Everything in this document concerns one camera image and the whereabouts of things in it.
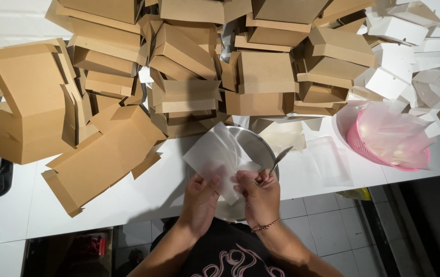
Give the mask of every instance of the person's left hand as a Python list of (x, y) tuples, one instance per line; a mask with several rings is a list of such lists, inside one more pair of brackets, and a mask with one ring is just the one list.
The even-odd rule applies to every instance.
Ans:
[(208, 183), (196, 173), (186, 186), (184, 209), (177, 223), (188, 228), (198, 240), (210, 228), (220, 196), (216, 191), (219, 177)]

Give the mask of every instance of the person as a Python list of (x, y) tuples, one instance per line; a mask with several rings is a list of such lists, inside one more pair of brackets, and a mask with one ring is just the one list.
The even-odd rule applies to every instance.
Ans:
[(343, 277), (281, 222), (280, 185), (269, 172), (237, 173), (235, 189), (245, 197), (248, 225), (214, 218), (219, 178), (207, 183), (195, 174), (179, 219), (128, 277)]

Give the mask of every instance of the bracelet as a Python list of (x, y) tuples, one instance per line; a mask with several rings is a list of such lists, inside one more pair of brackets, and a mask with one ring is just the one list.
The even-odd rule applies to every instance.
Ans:
[(280, 221), (280, 220), (281, 220), (281, 217), (279, 217), (277, 220), (273, 221), (272, 223), (270, 223), (270, 224), (268, 224), (268, 225), (266, 225), (266, 226), (264, 226), (264, 227), (261, 227), (261, 228), (258, 228), (258, 229), (251, 230), (251, 233), (256, 233), (256, 232), (264, 231), (264, 230), (270, 228), (271, 225), (277, 223), (277, 222)]

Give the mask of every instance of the white wall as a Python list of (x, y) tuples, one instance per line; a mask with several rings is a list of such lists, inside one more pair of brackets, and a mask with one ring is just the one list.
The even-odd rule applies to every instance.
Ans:
[(51, 0), (0, 0), (0, 47), (42, 41), (71, 33), (46, 20)]

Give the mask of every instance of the white floor tile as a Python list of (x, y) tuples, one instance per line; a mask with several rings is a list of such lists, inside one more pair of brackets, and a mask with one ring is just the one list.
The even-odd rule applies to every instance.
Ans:
[(379, 258), (376, 246), (367, 246), (360, 249), (353, 249), (353, 256), (357, 262), (358, 271), (365, 277), (386, 277), (386, 271)]
[(161, 219), (152, 220), (152, 242), (162, 234), (163, 232), (163, 222)]
[(358, 273), (357, 264), (351, 251), (324, 256), (322, 259), (338, 269), (345, 277), (367, 277)]
[(336, 202), (338, 202), (338, 207), (341, 209), (346, 209), (349, 207), (355, 207), (355, 200), (343, 197), (335, 193)]
[(409, 252), (409, 246), (403, 239), (389, 242), (391, 251), (393, 252), (394, 259), (398, 265), (398, 270), (401, 276), (414, 277), (418, 276), (413, 266), (411, 254)]
[(365, 221), (363, 218), (360, 218), (357, 208), (343, 209), (340, 212), (352, 249), (372, 245), (371, 234), (366, 233)]
[(352, 249), (340, 211), (328, 211), (309, 216), (317, 254), (331, 255)]
[(118, 267), (123, 265), (125, 262), (127, 262), (128, 257), (129, 257), (129, 253), (134, 249), (141, 250), (145, 257), (148, 256), (148, 254), (150, 254), (150, 246), (152, 246), (151, 243), (138, 245), (138, 246), (131, 246), (128, 248), (116, 249), (116, 257), (114, 259), (114, 268), (117, 269)]
[(280, 201), (280, 217), (282, 219), (307, 215), (304, 199), (295, 198)]
[(339, 210), (334, 193), (304, 197), (307, 214)]
[(309, 225), (309, 219), (307, 216), (295, 217), (291, 219), (283, 220), (286, 226), (288, 226), (293, 233), (295, 233), (302, 243), (312, 253), (317, 254), (314, 238), (311, 232), (311, 226)]
[(118, 232), (117, 248), (126, 248), (152, 242), (152, 224), (150, 221), (122, 225)]
[(404, 234), (401, 232), (398, 226), (398, 222), (396, 221), (389, 202), (381, 202), (375, 205), (377, 214), (379, 215), (379, 219), (383, 225), (384, 232), (386, 233), (387, 240), (395, 241), (402, 239)]
[(380, 203), (387, 201), (386, 192), (384, 192), (384, 186), (371, 186), (368, 187), (369, 193), (371, 194), (372, 201), (374, 203)]

